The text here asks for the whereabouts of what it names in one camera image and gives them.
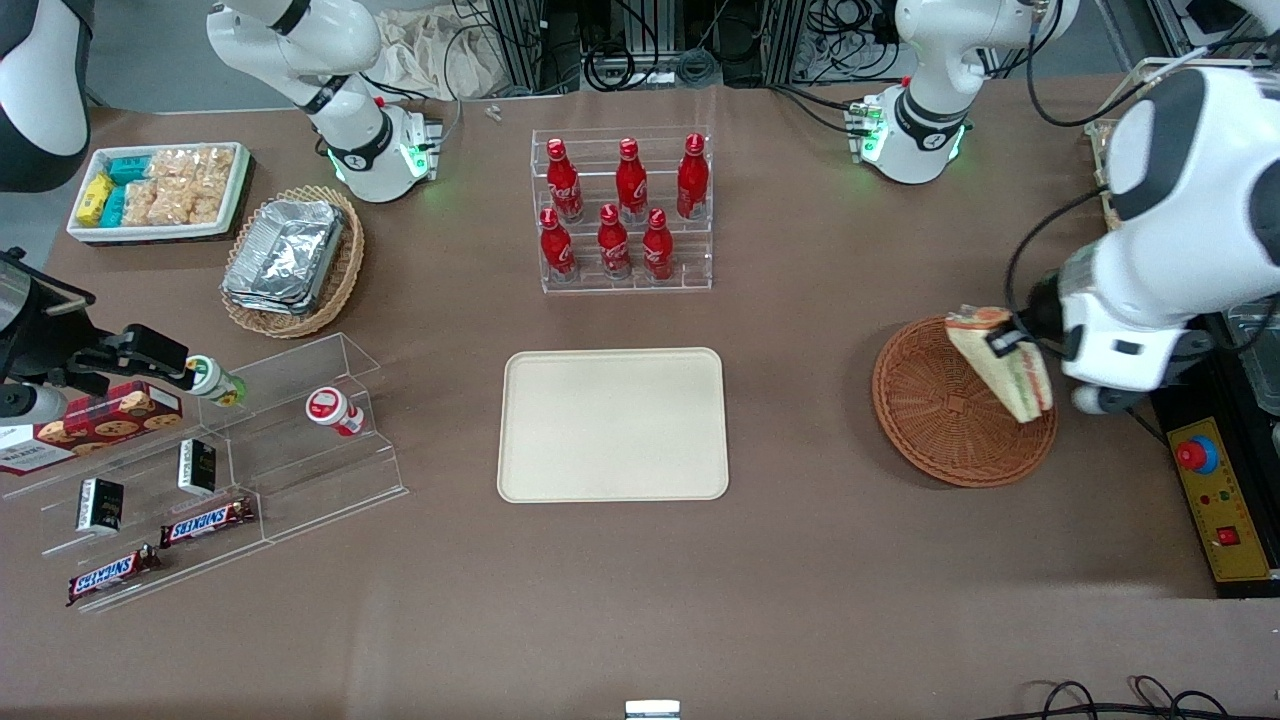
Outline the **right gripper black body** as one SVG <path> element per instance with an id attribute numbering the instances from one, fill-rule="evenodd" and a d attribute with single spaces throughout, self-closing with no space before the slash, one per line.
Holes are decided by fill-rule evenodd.
<path id="1" fill-rule="evenodd" d="M 111 333 L 87 309 L 96 296 L 23 261 L 23 250 L 3 251 L 3 374 L 17 382 L 102 393 L 108 373 L 120 375 Z"/>

